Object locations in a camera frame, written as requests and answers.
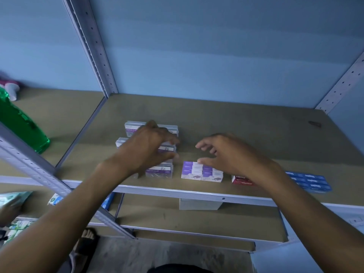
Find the hand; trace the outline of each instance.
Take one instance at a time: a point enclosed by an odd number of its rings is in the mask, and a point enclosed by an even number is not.
[[[0,208],[0,227],[8,226],[20,215],[22,203],[15,204],[19,199],[18,196]]]
[[[216,158],[200,158],[199,164],[212,166],[232,175],[248,177],[257,184],[270,180],[273,174],[283,169],[273,160],[259,153],[232,134],[217,134],[203,138],[196,148],[210,149]]]
[[[138,128],[105,163],[112,165],[115,170],[126,171],[128,175],[143,172],[177,155],[171,151],[158,152],[163,142],[177,144],[180,141],[167,128],[158,127],[155,121],[151,120]]]

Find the shelf bracket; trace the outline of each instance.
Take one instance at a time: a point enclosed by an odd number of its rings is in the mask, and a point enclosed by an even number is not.
[[[54,176],[55,167],[36,153],[23,140],[0,122],[0,158],[21,170],[41,185],[66,197],[72,189]],[[99,208],[95,218],[115,229],[126,238],[135,238],[132,231],[115,222],[115,218],[105,209]]]
[[[105,97],[118,93],[89,0],[63,0],[63,3]]]
[[[326,114],[329,114],[335,105],[342,100],[342,98],[359,82],[363,76],[364,52],[324,96],[315,109],[323,110]]]

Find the floor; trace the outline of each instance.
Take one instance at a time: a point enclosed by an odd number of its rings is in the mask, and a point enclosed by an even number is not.
[[[146,273],[168,263],[196,265],[214,273],[253,273],[246,252],[118,237],[101,237],[87,273]]]

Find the metal shelving unit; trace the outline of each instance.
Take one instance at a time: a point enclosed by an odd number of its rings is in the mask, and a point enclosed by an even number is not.
[[[205,155],[194,148],[195,143],[221,131],[245,138],[287,170],[325,175],[333,191],[315,197],[334,211],[364,214],[360,193],[364,190],[360,179],[364,157],[326,115],[349,90],[343,84],[354,85],[364,75],[360,75],[363,55],[316,110],[113,95],[118,90],[89,0],[63,2],[103,94],[33,88],[21,92],[16,105],[51,137],[52,145],[39,155],[0,124],[0,156],[13,166],[0,161],[0,191],[39,191],[34,196],[38,195],[38,202],[29,202],[31,206],[38,203],[34,207],[43,205],[40,199],[45,202],[52,192],[65,197],[116,151],[115,141],[125,136],[126,121],[155,119],[179,127],[182,144],[177,149],[180,161],[175,162],[173,178],[125,180],[114,190],[125,196],[119,194],[114,199],[110,212],[100,208],[90,225],[108,226],[114,235],[127,238],[244,251],[257,250],[265,243],[269,247],[285,243],[288,239],[279,211],[261,188],[231,184],[228,175],[221,183],[180,178],[183,160],[195,161]],[[178,198],[226,203],[217,211],[180,211]],[[36,219],[48,209],[41,206],[38,214],[21,218]]]

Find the green bottle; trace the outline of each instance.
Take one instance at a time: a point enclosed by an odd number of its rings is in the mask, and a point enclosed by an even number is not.
[[[14,132],[39,154],[47,149],[51,141],[22,110],[9,100],[7,91],[0,87],[0,122]]]

